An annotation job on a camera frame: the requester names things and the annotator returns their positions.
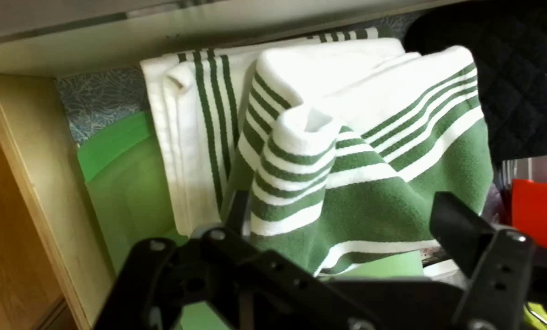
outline cloth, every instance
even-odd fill
[[[440,246],[434,194],[482,213],[493,183],[469,50],[333,59],[326,46],[260,57],[232,176],[250,191],[250,240],[315,275]]]
[[[241,127],[245,86],[263,50],[379,39],[375,28],[333,31],[304,39],[144,61],[155,128],[162,149],[172,205],[181,235],[221,224],[221,205],[232,172]],[[405,53],[392,42],[395,55]]]
[[[547,0],[467,2],[430,11],[408,51],[473,50],[495,161],[547,154]]]

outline folded towel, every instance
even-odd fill
[[[254,244],[333,275],[436,248],[438,191],[484,209],[493,165],[471,51],[408,53],[340,79],[359,64],[309,66],[304,51],[265,51],[252,79],[232,189],[250,191]]]
[[[181,235],[221,224],[232,154],[247,103],[245,86],[258,55],[269,48],[335,40],[379,39],[379,31],[324,33],[249,48],[206,50],[144,61],[150,103],[166,165],[173,213]],[[370,61],[377,48],[362,42]],[[401,42],[386,42],[386,55],[405,53]]]

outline drawer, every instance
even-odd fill
[[[131,11],[120,22],[0,42],[0,145],[80,328],[93,328],[115,279],[56,75],[135,64],[203,44],[291,37],[454,2],[462,0],[230,0]]]

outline white towel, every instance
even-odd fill
[[[148,94],[164,156],[177,229],[190,237],[197,227],[221,224],[239,139],[247,77],[263,50],[296,44],[377,39],[377,29],[328,33],[272,44],[208,50],[144,61]],[[355,42],[370,62],[403,55],[401,42]]]
[[[317,275],[340,273],[436,248],[429,222],[438,191],[482,211],[493,165],[469,50],[368,68],[326,59],[326,46],[309,57],[328,66],[304,51],[267,51],[254,73],[243,174],[232,176],[252,196],[254,244]]]

